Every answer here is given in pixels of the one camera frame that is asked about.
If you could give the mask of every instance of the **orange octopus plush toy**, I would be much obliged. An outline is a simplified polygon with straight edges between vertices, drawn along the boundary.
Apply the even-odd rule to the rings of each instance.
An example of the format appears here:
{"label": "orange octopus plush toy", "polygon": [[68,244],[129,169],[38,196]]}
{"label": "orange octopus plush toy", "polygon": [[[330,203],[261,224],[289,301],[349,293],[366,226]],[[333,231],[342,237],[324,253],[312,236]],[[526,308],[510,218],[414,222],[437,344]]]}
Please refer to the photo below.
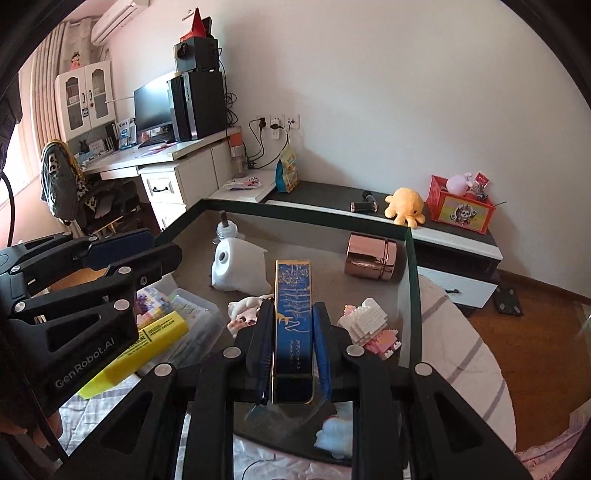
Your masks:
{"label": "orange octopus plush toy", "polygon": [[408,222],[410,228],[416,228],[417,223],[425,223],[423,215],[423,199],[414,190],[401,188],[393,195],[386,197],[388,207],[384,212],[386,218],[394,218],[395,225],[404,225]]}

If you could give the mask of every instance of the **yellow marker box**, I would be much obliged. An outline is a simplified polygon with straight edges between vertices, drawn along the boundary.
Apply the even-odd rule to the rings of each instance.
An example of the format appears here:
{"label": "yellow marker box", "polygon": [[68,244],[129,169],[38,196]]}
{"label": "yellow marker box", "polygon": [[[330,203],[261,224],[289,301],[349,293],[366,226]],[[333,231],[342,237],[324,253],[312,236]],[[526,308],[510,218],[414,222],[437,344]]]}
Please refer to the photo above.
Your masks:
{"label": "yellow marker box", "polygon": [[92,398],[113,388],[138,371],[156,355],[168,349],[189,331],[189,326],[177,313],[172,312],[139,331],[138,340],[98,373],[78,392],[83,398]]}

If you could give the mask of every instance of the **air conditioner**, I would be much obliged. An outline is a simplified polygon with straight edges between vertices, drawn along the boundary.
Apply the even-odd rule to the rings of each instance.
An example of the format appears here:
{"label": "air conditioner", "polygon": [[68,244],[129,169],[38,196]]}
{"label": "air conditioner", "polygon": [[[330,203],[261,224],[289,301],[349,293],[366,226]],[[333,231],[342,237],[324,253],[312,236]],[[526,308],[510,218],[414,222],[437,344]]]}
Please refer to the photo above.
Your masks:
{"label": "air conditioner", "polygon": [[92,28],[93,45],[103,45],[109,36],[150,6],[150,0],[117,0]]}

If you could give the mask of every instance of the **window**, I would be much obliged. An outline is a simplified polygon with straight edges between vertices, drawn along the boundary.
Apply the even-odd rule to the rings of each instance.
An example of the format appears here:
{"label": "window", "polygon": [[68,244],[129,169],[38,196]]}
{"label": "window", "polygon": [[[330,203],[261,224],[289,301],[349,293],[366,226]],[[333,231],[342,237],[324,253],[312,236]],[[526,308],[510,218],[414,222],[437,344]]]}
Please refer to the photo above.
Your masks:
{"label": "window", "polygon": [[[31,174],[27,166],[27,159],[22,151],[21,131],[17,125],[8,144],[4,173],[10,181],[14,195],[20,192],[30,181]],[[8,200],[8,189],[4,182],[0,183],[0,205]]]}

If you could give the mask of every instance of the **baseboard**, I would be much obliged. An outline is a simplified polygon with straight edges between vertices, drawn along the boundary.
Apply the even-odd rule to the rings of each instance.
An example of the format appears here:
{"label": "baseboard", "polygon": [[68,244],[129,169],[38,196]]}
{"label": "baseboard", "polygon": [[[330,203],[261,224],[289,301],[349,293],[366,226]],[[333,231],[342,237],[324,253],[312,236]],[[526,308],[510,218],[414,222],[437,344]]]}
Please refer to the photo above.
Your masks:
{"label": "baseboard", "polygon": [[553,293],[556,293],[556,294],[564,297],[565,299],[578,301],[579,303],[584,303],[585,305],[591,305],[590,298],[585,297],[583,295],[579,295],[578,293],[575,293],[575,292],[572,292],[569,290],[565,290],[564,288],[560,288],[555,285],[550,285],[549,283],[545,283],[540,280],[535,280],[533,278],[524,277],[523,275],[519,275],[517,273],[509,272],[507,270],[502,270],[500,268],[498,269],[498,271],[501,273],[501,278],[503,281],[512,281],[513,280],[513,281],[518,281],[520,283],[525,283],[525,284],[529,284],[532,286],[536,286],[539,288],[544,288],[548,291],[551,291]]}

